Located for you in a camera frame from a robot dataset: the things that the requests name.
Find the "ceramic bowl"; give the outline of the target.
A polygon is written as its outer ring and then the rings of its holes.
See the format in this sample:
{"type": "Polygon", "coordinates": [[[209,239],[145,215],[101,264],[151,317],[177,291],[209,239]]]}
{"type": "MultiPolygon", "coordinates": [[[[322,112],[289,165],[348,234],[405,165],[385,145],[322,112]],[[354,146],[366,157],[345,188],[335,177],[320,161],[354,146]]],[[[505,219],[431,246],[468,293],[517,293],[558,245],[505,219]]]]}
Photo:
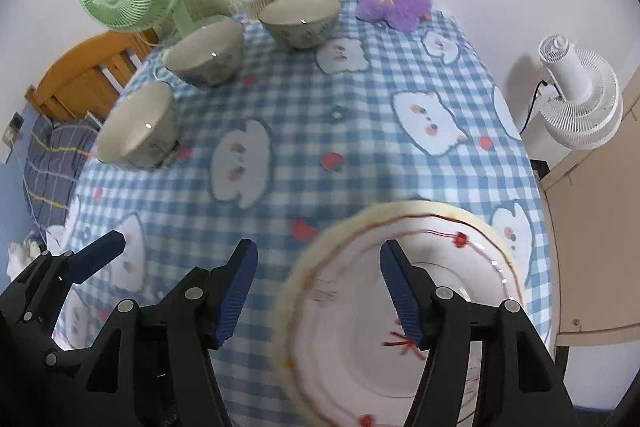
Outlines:
{"type": "Polygon", "coordinates": [[[172,46],[164,64],[169,72],[194,87],[217,88],[240,71],[243,46],[244,26],[224,17],[172,46]]]}
{"type": "Polygon", "coordinates": [[[96,138],[99,161],[127,170],[166,167],[179,148],[174,90],[163,81],[147,83],[123,98],[96,138]]]}
{"type": "Polygon", "coordinates": [[[259,12],[258,20],[273,39],[308,50],[329,40],[341,9],[340,0],[277,0],[259,12]]]}

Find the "white crumpled cloth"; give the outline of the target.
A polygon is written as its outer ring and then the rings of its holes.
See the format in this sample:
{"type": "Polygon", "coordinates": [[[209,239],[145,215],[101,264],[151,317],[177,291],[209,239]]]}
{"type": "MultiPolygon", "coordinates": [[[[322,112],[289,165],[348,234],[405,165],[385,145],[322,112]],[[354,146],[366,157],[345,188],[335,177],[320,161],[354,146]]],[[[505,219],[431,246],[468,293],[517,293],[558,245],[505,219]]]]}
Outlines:
{"type": "Polygon", "coordinates": [[[6,275],[14,281],[36,258],[47,250],[47,245],[39,234],[29,234],[23,242],[8,245],[6,275]]]}

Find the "grey plaid pillow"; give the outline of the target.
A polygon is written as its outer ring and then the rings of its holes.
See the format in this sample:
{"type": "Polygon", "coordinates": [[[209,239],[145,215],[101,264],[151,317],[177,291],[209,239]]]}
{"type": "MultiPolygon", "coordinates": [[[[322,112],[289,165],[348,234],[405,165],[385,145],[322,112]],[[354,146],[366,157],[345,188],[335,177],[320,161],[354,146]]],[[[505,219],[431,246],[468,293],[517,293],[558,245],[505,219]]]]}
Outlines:
{"type": "Polygon", "coordinates": [[[88,118],[57,122],[40,115],[36,119],[25,155],[23,187],[40,231],[65,222],[98,132],[88,118]]]}

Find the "wooden bed headboard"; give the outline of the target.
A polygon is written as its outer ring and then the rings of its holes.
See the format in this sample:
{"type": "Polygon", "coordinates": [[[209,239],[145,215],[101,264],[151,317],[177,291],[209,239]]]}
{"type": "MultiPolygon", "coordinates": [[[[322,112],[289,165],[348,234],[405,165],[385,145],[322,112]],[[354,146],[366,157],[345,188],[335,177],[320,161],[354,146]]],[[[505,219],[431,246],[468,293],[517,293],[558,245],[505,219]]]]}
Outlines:
{"type": "Polygon", "coordinates": [[[134,34],[107,31],[92,37],[59,58],[37,87],[25,93],[26,101],[41,115],[71,121],[91,113],[108,116],[158,37],[148,29],[134,34]]]}

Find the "white floor fan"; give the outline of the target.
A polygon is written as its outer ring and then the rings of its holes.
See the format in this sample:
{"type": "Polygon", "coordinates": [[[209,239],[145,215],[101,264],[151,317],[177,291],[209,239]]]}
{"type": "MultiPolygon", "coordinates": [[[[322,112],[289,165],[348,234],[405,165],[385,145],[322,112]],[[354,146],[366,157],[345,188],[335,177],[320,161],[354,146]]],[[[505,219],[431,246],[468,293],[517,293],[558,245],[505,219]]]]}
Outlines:
{"type": "Polygon", "coordinates": [[[622,122],[623,95],[608,61],[561,34],[542,40],[538,54],[558,91],[540,110],[552,138],[570,150],[610,141],[622,122]]]}

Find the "blue checkered tablecloth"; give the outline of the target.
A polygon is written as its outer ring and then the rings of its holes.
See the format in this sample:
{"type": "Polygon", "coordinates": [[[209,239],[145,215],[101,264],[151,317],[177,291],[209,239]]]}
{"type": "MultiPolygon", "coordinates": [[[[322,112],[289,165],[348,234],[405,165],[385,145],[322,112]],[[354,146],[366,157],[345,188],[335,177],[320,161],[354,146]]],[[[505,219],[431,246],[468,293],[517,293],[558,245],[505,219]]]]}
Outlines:
{"type": "Polygon", "coordinates": [[[295,51],[245,27],[237,80],[198,89],[153,51],[128,83],[174,92],[181,142],[167,168],[91,158],[65,225],[77,251],[110,230],[131,244],[68,295],[54,337],[83,348],[122,299],[157,303],[240,239],[259,265],[233,337],[213,362],[239,426],[303,426],[272,364],[274,303],[317,235],[381,202],[434,200],[494,227],[521,273],[541,337],[550,333],[549,242],[534,170],[506,102],[456,23],[434,12],[408,34],[343,6],[323,50],[295,51]]]}

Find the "wall power socket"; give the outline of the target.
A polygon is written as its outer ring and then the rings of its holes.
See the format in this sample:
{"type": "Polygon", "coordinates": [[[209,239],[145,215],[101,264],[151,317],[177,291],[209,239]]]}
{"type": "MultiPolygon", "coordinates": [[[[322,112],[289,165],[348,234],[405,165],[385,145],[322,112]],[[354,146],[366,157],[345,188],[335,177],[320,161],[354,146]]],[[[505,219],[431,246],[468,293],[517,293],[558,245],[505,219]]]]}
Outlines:
{"type": "Polygon", "coordinates": [[[24,124],[24,118],[19,113],[15,113],[10,120],[6,131],[2,135],[2,142],[7,147],[12,148],[24,124]]]}

